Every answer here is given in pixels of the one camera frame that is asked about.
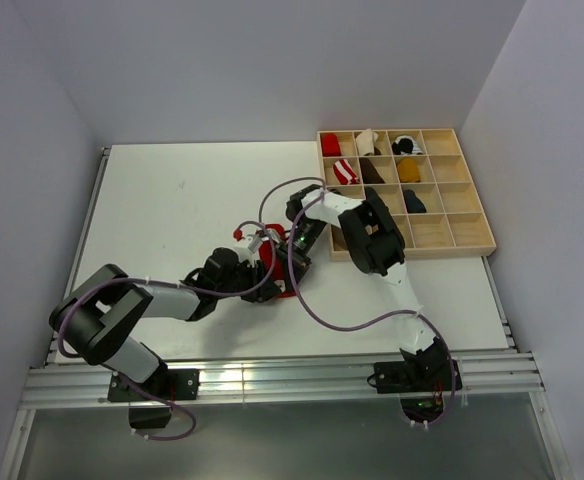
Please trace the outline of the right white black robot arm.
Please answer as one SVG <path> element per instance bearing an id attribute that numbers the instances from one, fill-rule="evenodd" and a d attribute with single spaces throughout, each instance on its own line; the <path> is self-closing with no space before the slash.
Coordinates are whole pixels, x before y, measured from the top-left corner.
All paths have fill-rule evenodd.
<path id="1" fill-rule="evenodd" d="M 338 326 L 315 313 L 298 288 L 293 260 L 307 254 L 325 226 L 330 225 L 341 230 L 349 257 L 361 273 L 384 281 L 394 290 L 414 293 L 407 275 L 405 239 L 379 194 L 367 187 L 365 195 L 364 199 L 353 199 L 314 184 L 289 198 L 286 217 L 292 226 L 286 261 L 291 287 L 306 313 L 332 331 L 352 333 L 385 320 L 396 321 L 403 360 L 390 382 L 393 388 L 421 391 L 440 385 L 455 392 L 461 381 L 450 349 L 420 310 L 394 310 L 359 325 Z"/>

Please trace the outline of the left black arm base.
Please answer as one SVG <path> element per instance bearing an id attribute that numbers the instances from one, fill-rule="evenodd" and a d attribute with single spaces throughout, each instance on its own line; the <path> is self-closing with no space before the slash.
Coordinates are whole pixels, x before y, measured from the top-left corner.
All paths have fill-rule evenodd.
<path id="1" fill-rule="evenodd" d="M 106 399 L 109 403 L 128 405 L 128 423 L 134 434 L 155 441 L 172 441 L 186 438 L 196 429 L 196 417 L 181 402 L 196 400 L 198 387 L 197 369 L 161 367 L 144 382 L 114 372 Z M 166 433 L 178 416 L 189 420 L 189 427 L 179 434 Z"/>

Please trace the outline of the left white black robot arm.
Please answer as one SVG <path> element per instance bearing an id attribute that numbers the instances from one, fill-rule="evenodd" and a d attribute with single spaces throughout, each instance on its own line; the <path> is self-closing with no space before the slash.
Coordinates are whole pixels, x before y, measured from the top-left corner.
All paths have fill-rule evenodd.
<path id="1" fill-rule="evenodd" d="M 60 345 L 70 345 L 90 365 L 124 374 L 142 398 L 155 399 L 166 389 L 166 366 L 132 338 L 139 320 L 198 321 L 214 312 L 223 298 L 267 302 L 281 294 L 267 273 L 263 261 L 223 247 L 176 284 L 134 282 L 117 265 L 106 264 L 54 308 L 49 324 L 59 334 Z"/>

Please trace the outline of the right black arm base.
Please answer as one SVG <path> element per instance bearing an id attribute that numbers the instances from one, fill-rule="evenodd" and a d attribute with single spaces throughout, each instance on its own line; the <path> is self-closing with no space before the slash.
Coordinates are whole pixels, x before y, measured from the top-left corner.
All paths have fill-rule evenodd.
<path id="1" fill-rule="evenodd" d="M 377 394 L 398 394 L 404 415 L 416 423 L 431 423 L 445 410 L 444 395 L 463 387 L 455 360 L 418 360 L 377 362 L 367 377 Z"/>

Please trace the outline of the red patterned sock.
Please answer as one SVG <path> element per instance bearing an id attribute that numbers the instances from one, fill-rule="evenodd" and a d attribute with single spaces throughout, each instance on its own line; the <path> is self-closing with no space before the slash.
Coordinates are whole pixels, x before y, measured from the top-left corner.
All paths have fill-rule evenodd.
<path id="1" fill-rule="evenodd" d="M 285 266 L 286 261 L 283 260 L 280 253 L 280 247 L 286 246 L 288 231 L 281 224 L 276 223 L 266 224 L 266 227 L 273 238 L 276 251 L 273 251 L 268 240 L 264 239 L 264 243 L 259 247 L 259 258 L 264 264 L 265 272 L 272 269 L 269 279 L 279 288 L 280 294 L 278 297 L 294 297 L 295 292 L 289 281 L 289 274 Z"/>

